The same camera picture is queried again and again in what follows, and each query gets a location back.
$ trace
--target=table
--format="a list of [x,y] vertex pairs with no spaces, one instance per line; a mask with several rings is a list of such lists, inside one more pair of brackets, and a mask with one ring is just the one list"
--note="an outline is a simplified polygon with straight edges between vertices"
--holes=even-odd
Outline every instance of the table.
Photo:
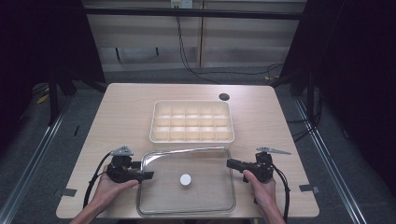
[[[289,217],[317,216],[319,210],[313,192],[300,191],[299,186],[307,185],[309,182],[273,88],[126,83],[108,86],[67,184],[68,189],[76,189],[77,193],[74,197],[62,197],[56,212],[57,216],[72,218],[81,210],[88,181],[91,180],[99,161],[107,152],[127,145],[134,152],[133,160],[140,161],[147,152],[163,150],[149,140],[152,113],[156,102],[160,100],[219,101],[221,93],[230,95],[228,104],[235,134],[234,141],[228,146],[232,158],[240,161],[255,161],[257,147],[273,147],[291,152],[291,155],[273,154],[274,164],[289,181]],[[199,144],[168,149],[181,147],[195,148],[199,147]],[[109,164],[110,160],[111,158],[108,158],[105,164]],[[280,178],[277,175],[274,177],[277,182],[277,205],[283,213],[285,192]],[[231,214],[222,216],[259,217],[257,205],[252,202],[250,196],[250,185],[242,181],[242,175],[238,172],[233,172],[233,178],[236,207]],[[136,211],[136,193],[137,188],[127,189],[99,217],[141,218]]]

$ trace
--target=hand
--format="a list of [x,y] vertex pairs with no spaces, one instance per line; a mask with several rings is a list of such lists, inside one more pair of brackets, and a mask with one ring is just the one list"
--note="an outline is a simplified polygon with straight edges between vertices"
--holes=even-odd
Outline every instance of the hand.
[[260,215],[265,223],[285,223],[276,205],[276,182],[271,178],[267,183],[261,183],[249,170],[244,172],[245,178],[251,183],[252,196],[259,205]]
[[106,173],[100,176],[98,187],[92,200],[70,223],[90,223],[97,215],[105,211],[109,205],[124,190],[138,185],[137,180],[130,180],[125,183],[115,183]]

